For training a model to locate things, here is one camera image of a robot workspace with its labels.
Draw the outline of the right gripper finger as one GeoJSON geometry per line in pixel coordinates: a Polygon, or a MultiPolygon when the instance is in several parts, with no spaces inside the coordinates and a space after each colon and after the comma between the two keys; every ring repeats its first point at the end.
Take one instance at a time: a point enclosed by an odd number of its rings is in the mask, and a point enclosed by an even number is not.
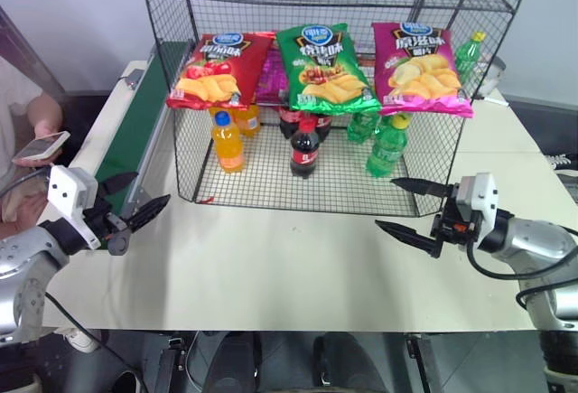
{"type": "Polygon", "coordinates": [[[419,195],[432,195],[438,198],[449,197],[452,194],[452,186],[450,184],[441,184],[425,179],[401,177],[394,178],[391,182],[397,187],[419,195]]]}
{"type": "Polygon", "coordinates": [[[440,243],[435,239],[418,234],[415,229],[391,221],[375,220],[375,224],[394,239],[418,248],[430,257],[440,256],[440,243]]]}

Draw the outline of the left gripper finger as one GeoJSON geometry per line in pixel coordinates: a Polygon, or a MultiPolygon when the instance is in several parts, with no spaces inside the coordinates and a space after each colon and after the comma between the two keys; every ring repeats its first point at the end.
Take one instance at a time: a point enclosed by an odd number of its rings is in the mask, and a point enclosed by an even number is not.
{"type": "Polygon", "coordinates": [[[118,173],[98,184],[98,196],[110,196],[123,191],[138,176],[138,172],[118,173]]]}
{"type": "Polygon", "coordinates": [[[127,227],[131,232],[137,232],[150,221],[154,220],[165,208],[170,199],[170,194],[151,199],[144,206],[139,207],[136,213],[126,219],[127,227]]]}

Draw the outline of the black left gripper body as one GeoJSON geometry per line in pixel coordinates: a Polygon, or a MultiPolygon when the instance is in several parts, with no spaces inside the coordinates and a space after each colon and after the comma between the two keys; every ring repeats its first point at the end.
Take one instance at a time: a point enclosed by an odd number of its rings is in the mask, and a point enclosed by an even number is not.
{"type": "Polygon", "coordinates": [[[126,222],[112,211],[107,200],[97,196],[94,205],[83,211],[84,221],[97,238],[97,249],[111,256],[123,256],[128,251],[132,234],[126,222]]]}

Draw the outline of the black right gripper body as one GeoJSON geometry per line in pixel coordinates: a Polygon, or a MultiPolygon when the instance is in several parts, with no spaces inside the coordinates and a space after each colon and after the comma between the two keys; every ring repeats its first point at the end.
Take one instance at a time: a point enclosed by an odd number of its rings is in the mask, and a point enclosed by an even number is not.
{"type": "Polygon", "coordinates": [[[459,184],[453,184],[449,190],[442,211],[434,216],[430,236],[434,239],[433,258],[439,258],[444,243],[467,246],[474,240],[475,223],[462,217],[456,200],[459,184]]]}

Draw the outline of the person's bare hand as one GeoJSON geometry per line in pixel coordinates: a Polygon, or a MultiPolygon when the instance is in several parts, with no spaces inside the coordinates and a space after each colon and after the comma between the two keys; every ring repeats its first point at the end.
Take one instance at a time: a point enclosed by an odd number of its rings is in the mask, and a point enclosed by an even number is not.
{"type": "Polygon", "coordinates": [[[42,121],[35,127],[35,137],[15,154],[12,161],[23,167],[52,164],[60,156],[61,149],[69,138],[68,131],[59,131],[42,121]]]}

